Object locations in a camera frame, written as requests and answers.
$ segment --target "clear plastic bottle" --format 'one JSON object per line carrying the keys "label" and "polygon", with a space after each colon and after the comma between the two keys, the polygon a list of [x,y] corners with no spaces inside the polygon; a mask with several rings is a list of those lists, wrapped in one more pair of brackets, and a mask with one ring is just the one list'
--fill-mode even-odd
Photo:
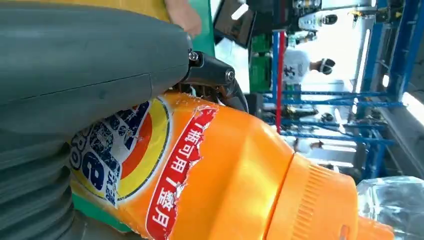
{"label": "clear plastic bottle", "polygon": [[359,215],[393,227],[396,240],[424,240],[424,180],[392,176],[361,181]]}

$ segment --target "screen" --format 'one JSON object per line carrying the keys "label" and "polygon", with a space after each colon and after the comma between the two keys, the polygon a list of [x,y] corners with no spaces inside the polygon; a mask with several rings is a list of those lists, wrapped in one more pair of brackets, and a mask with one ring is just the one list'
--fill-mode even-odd
{"label": "screen", "polygon": [[223,0],[214,21],[215,34],[247,48],[251,39],[255,12],[237,0]]}

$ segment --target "logo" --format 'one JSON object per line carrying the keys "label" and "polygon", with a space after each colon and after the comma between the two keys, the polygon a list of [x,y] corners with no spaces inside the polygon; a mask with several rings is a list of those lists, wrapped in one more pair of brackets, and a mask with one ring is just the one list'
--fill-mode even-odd
{"label": "logo", "polygon": [[160,99],[102,119],[76,134],[69,163],[75,178],[95,196],[117,206],[142,190],[170,139],[170,110]]}

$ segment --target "gray machine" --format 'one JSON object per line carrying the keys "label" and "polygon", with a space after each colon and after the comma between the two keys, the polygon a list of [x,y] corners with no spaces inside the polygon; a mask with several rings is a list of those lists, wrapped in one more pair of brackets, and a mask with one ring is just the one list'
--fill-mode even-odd
{"label": "gray machine", "polygon": [[247,109],[234,70],[192,52],[178,26],[109,8],[0,2],[0,239],[138,239],[73,209],[65,142],[178,83]]}

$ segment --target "product label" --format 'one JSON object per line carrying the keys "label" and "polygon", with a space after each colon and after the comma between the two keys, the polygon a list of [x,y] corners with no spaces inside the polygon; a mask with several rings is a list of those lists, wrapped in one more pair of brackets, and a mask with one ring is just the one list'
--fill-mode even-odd
{"label": "product label", "polygon": [[216,112],[209,106],[198,107],[171,151],[147,211],[146,229],[152,239],[167,240],[171,234],[188,172],[201,160],[199,147]]}
{"label": "product label", "polygon": [[114,207],[143,189],[164,158],[170,109],[160,98],[122,110],[76,134],[69,163],[76,180]]}

